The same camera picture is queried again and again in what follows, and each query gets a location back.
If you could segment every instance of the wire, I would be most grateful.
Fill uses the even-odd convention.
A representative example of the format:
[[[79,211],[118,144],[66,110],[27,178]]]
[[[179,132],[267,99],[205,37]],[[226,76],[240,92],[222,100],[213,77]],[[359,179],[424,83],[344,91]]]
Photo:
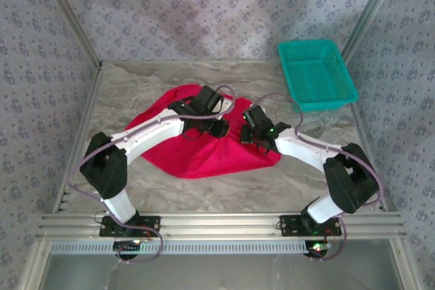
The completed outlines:
[[[346,242],[347,242],[346,225],[343,222],[343,219],[341,218],[341,216],[337,216],[337,218],[340,221],[340,224],[343,228],[343,241],[341,242],[340,248],[338,248],[338,251],[336,251],[333,255],[331,255],[327,258],[314,258],[314,257],[312,257],[311,258],[312,260],[314,260],[314,261],[330,261],[331,259],[334,259],[335,257],[339,256],[343,252],[343,249],[346,247]],[[318,253],[316,253],[315,251],[309,251],[309,252],[318,255]]]
[[[216,92],[217,92],[218,90],[222,89],[222,88],[226,88],[226,89],[228,89],[228,90],[230,91],[230,93],[231,93],[231,98],[232,98],[231,105],[230,105],[226,110],[223,110],[223,112],[218,112],[218,113],[215,113],[215,114],[213,114],[213,115],[200,115],[200,116],[198,116],[198,115],[169,115],[169,116],[167,116],[167,117],[163,117],[163,118],[161,118],[160,120],[153,120],[152,122],[150,122],[150,123],[148,123],[148,124],[146,124],[146,125],[144,125],[144,126],[138,128],[138,129],[136,129],[136,130],[133,130],[132,132],[128,133],[127,135],[125,135],[124,137],[122,137],[122,138],[120,138],[120,139],[116,139],[116,140],[114,140],[114,141],[109,142],[108,144],[104,144],[103,146],[99,147],[98,149],[92,151],[92,152],[89,153],[87,156],[85,156],[85,157],[84,157],[84,158],[83,158],[83,159],[82,159],[82,160],[81,160],[81,161],[80,161],[80,162],[79,162],[79,163],[78,163],[78,164],[77,164],[77,165],[76,165],[76,166],[75,166],[75,167],[74,167],[70,172],[69,172],[69,174],[67,175],[67,178],[66,178],[66,180],[67,180],[67,185],[68,185],[71,189],[75,190],[76,192],[80,193],[80,194],[83,195],[83,196],[86,196],[86,197],[91,198],[91,199],[93,199],[93,200],[96,200],[96,201],[98,201],[98,202],[102,202],[103,205],[105,206],[105,208],[107,209],[107,211],[110,212],[109,207],[104,203],[104,201],[103,201],[102,198],[99,198],[98,196],[95,196],[95,195],[93,195],[93,194],[89,194],[88,192],[85,192],[84,190],[81,190],[79,187],[77,187],[77,186],[75,186],[75,185],[72,184],[72,180],[73,180],[75,174],[80,170],[80,167],[83,166],[85,163],[87,163],[87,161],[89,161],[91,158],[93,158],[94,156],[96,156],[98,153],[101,153],[102,151],[104,151],[105,149],[108,149],[108,148],[111,147],[111,146],[114,146],[114,145],[116,145],[116,144],[118,144],[118,143],[121,143],[122,141],[126,140],[127,138],[129,138],[129,137],[133,137],[133,136],[135,136],[136,134],[138,134],[138,133],[140,133],[140,132],[146,130],[147,128],[150,128],[150,127],[152,127],[152,126],[154,126],[154,125],[156,125],[156,124],[161,124],[162,122],[165,122],[165,121],[168,121],[168,120],[175,120],[175,119],[176,119],[176,120],[178,120],[178,119],[196,119],[196,120],[213,119],[213,118],[217,118],[217,117],[223,116],[223,115],[225,115],[225,114],[227,114],[227,113],[230,113],[230,112],[234,109],[234,106],[235,106],[235,104],[236,104],[236,94],[235,94],[234,90],[233,90],[229,85],[226,85],[226,84],[219,86],[219,87],[216,89]],[[119,259],[120,261],[122,261],[122,262],[124,262],[124,263],[127,263],[127,264],[136,263],[136,262],[145,263],[145,262],[149,262],[149,261],[152,261],[152,260],[156,259],[156,258],[160,255],[160,253],[161,253],[162,250],[163,250],[163,237],[162,237],[162,235],[160,234],[160,232],[159,232],[158,230],[156,230],[156,229],[154,229],[154,228],[146,227],[146,226],[144,226],[144,225],[127,225],[127,224],[125,224],[125,223],[122,223],[122,222],[121,222],[121,221],[120,221],[120,220],[119,220],[115,215],[113,215],[111,212],[110,212],[109,214],[110,214],[111,218],[112,218],[112,219],[113,219],[113,220],[114,220],[118,225],[120,225],[120,226],[122,226],[122,227],[124,227],[124,228],[149,231],[149,232],[152,232],[153,234],[157,235],[157,237],[159,237],[159,239],[160,239],[160,246],[159,246],[159,248],[158,248],[158,250],[157,250],[157,253],[155,253],[152,257],[147,258],[147,259],[138,259],[138,260],[135,260],[135,261],[125,261],[125,260],[121,259],[119,255],[117,255],[117,257],[118,257],[118,259]]]
[[[331,231],[330,228],[325,228],[327,234],[330,234],[333,238],[332,246],[335,246],[335,234]]]
[[[98,213],[105,213],[106,211],[105,210],[101,210],[101,211],[98,211],[98,212],[96,212],[95,214],[94,214],[94,221],[96,222],[96,223],[98,223],[98,224],[103,224],[103,220],[101,220],[101,222],[100,221],[97,221],[97,214]]]
[[[184,137],[185,139],[188,139],[189,141],[195,141],[195,140],[199,139],[203,134],[200,131],[197,137],[189,137],[189,136],[186,135],[186,132],[184,132],[181,135],[182,135],[182,137]]]
[[[347,152],[347,151],[344,151],[344,150],[342,150],[342,149],[337,149],[337,148],[335,148],[335,147],[328,147],[328,146],[325,146],[325,145],[323,145],[323,144],[319,144],[319,143],[317,143],[317,142],[314,142],[314,141],[310,141],[310,140],[308,140],[308,139],[305,139],[304,137],[302,137],[302,136],[300,136],[300,135],[298,135],[298,133],[299,133],[299,128],[302,126],[302,124],[303,124],[303,122],[304,122],[304,115],[302,114],[302,110],[300,109],[300,107],[299,107],[299,104],[294,100],[294,99],[292,99],[290,96],[288,96],[288,95],[286,95],[286,94],[282,94],[282,93],[278,93],[278,92],[271,92],[271,93],[268,93],[268,94],[265,94],[265,95],[263,95],[261,98],[259,98],[256,102],[255,102],[255,104],[260,104],[264,99],[266,99],[266,98],[268,98],[268,97],[271,97],[271,96],[274,96],[274,95],[279,95],[279,96],[284,96],[286,99],[288,99],[291,103],[293,103],[295,106],[296,106],[296,108],[297,108],[297,110],[298,110],[298,112],[299,112],[299,116],[300,116],[300,121],[299,121],[299,123],[296,125],[296,127],[294,128],[294,134],[296,135],[296,137],[298,137],[298,139],[300,139],[302,142],[304,142],[304,143],[306,143],[306,144],[308,144],[308,145],[311,145],[311,146],[314,146],[314,147],[317,147],[317,148],[320,148],[320,149],[325,149],[326,151],[331,151],[331,152],[335,152],[335,153],[339,153],[339,154],[342,154],[342,155],[344,155],[344,156],[347,156],[348,158],[351,158],[352,160],[354,160],[354,161],[356,161],[358,164],[360,164],[361,166],[363,166],[372,176],[373,176],[373,178],[375,178],[375,181],[377,182],[377,184],[378,184],[378,188],[379,188],[379,190],[378,190],[378,198],[377,199],[375,199],[375,200],[373,200],[372,202],[369,202],[369,203],[366,203],[366,204],[363,204],[362,206],[372,206],[372,205],[375,205],[375,204],[378,204],[378,203],[380,203],[380,201],[383,199],[383,197],[384,197],[384,187],[383,187],[383,183],[382,183],[382,181],[381,181],[381,178],[379,178],[379,176],[378,176],[378,174],[376,173],[376,171],[369,165],[369,164],[367,164],[365,161],[363,161],[361,158],[359,158],[359,157],[357,157],[357,156],[355,156],[355,155],[353,155],[352,153],[349,153],[349,152]]]

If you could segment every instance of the aluminum frame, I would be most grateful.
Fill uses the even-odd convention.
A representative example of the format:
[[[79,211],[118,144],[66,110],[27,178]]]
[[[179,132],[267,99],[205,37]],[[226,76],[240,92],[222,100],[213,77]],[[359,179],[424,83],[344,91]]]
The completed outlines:
[[[88,36],[82,28],[77,16],[75,15],[73,8],[69,4],[68,0],[53,0],[62,15],[64,21],[68,24],[68,27],[83,49],[84,55],[88,62],[96,69],[100,66],[97,53],[92,47]]]
[[[90,119],[94,110],[101,85],[101,70],[96,74],[92,91],[80,122],[80,129],[73,144],[73,151],[67,163],[67,169],[60,187],[53,213],[43,215],[32,247],[26,269],[19,289],[38,289],[43,281],[48,254],[54,241],[101,241],[98,236],[99,224],[94,221],[94,212],[69,213],[67,203],[70,191],[67,190],[66,175],[79,162],[83,152]],[[372,155],[362,129],[361,119],[356,105],[352,105],[355,123],[359,131],[361,145],[371,162]],[[387,210],[391,203],[382,202]],[[162,217],[160,232],[167,242],[180,240],[233,241],[259,240],[264,242],[283,242],[289,238],[281,237],[276,228],[280,215],[297,213],[142,213]],[[411,248],[406,239],[406,232],[399,212],[364,211],[354,215],[345,215],[349,240],[390,239],[391,249],[396,260],[402,284],[408,289],[424,289]],[[311,240],[316,237],[294,237],[295,240]]]

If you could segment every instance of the marble platform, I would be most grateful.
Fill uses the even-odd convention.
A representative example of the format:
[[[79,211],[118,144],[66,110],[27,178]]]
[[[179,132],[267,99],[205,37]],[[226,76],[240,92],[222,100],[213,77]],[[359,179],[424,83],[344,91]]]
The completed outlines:
[[[99,131],[113,134],[124,130],[164,92],[180,84],[229,84],[237,96],[250,99],[268,92],[288,94],[278,62],[105,63],[101,73],[89,139]],[[280,98],[265,101],[264,108],[274,122],[293,126],[298,122],[298,114]],[[301,131],[311,137],[343,145],[360,142],[350,107],[304,116]],[[88,192],[93,190],[81,175],[75,176],[74,183]],[[172,177],[142,157],[128,167],[127,192],[140,211],[300,211],[326,190],[319,171],[290,157],[282,157],[271,168],[195,180]],[[99,203],[74,192],[69,197],[68,211],[100,209]]]

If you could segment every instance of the black joint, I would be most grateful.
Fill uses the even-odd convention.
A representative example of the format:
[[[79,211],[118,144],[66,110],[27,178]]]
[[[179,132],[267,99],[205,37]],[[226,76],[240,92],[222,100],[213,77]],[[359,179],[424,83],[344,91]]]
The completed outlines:
[[[343,150],[371,164],[359,145],[350,143]],[[324,164],[326,181],[332,201],[346,213],[355,213],[379,191],[375,178],[361,164],[338,154]]]
[[[259,135],[266,134],[273,128],[272,120],[267,117],[259,105],[253,105],[243,112],[243,118],[249,124],[249,127]]]
[[[135,215],[133,215],[125,224],[126,225],[139,225],[140,218],[141,218],[141,216],[140,216],[139,212],[136,210]],[[135,231],[135,229],[124,228],[124,234],[126,237],[133,236],[134,231]]]
[[[320,224],[318,224],[308,213],[308,208],[311,204],[313,204],[316,200],[312,201],[300,212],[300,222],[303,227],[308,230],[308,232],[313,233],[317,229],[320,229]]]
[[[186,100],[179,100],[179,101],[172,102],[168,106],[168,109],[174,110],[179,115],[196,115],[195,110],[193,110],[191,106],[187,104]]]
[[[222,95],[205,85],[201,88],[198,95],[189,102],[189,106],[191,106],[197,115],[211,115],[215,107],[223,100],[224,97]]]
[[[111,141],[103,132],[95,134],[90,140],[85,156]],[[102,199],[118,195],[127,184],[127,157],[123,149],[115,145],[108,147],[80,167],[80,172],[93,186]]]
[[[221,119],[213,121],[210,129],[208,130],[208,133],[211,136],[220,139],[222,137],[225,137],[229,131],[230,124],[225,119]]]

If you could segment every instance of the gray wall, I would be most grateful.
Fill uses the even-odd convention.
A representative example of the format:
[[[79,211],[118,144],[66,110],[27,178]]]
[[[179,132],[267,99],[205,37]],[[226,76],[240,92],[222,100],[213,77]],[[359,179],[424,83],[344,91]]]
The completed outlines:
[[[435,0],[385,0],[349,64],[387,195],[435,289]]]
[[[0,289],[49,212],[94,71],[52,0],[0,3]]]
[[[106,60],[265,59],[291,39],[342,48],[367,0],[69,0]]]

